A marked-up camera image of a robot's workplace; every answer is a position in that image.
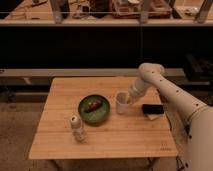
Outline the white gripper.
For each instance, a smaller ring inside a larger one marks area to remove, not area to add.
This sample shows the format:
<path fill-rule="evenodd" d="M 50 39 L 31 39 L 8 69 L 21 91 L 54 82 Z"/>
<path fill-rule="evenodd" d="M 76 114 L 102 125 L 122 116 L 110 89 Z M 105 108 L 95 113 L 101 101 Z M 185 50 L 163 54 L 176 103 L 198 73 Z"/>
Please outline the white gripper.
<path fill-rule="evenodd" d="M 134 83 L 130 86 L 128 93 L 129 96 L 126 97 L 126 103 L 131 104 L 132 99 L 139 99 L 146 94 L 146 91 L 149 88 L 149 84 L 144 80 L 137 78 Z"/>

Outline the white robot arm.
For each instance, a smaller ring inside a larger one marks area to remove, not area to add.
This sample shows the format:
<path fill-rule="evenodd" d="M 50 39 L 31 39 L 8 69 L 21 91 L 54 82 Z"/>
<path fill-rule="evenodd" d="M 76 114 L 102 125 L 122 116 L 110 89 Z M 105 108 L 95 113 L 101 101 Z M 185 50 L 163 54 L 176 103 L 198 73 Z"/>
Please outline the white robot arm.
<path fill-rule="evenodd" d="M 143 63 L 138 76 L 128 90 L 131 104 L 146 95 L 154 86 L 172 103 L 189 124 L 186 171 L 213 171 L 213 106 L 209 106 L 164 77 L 161 64 Z"/>

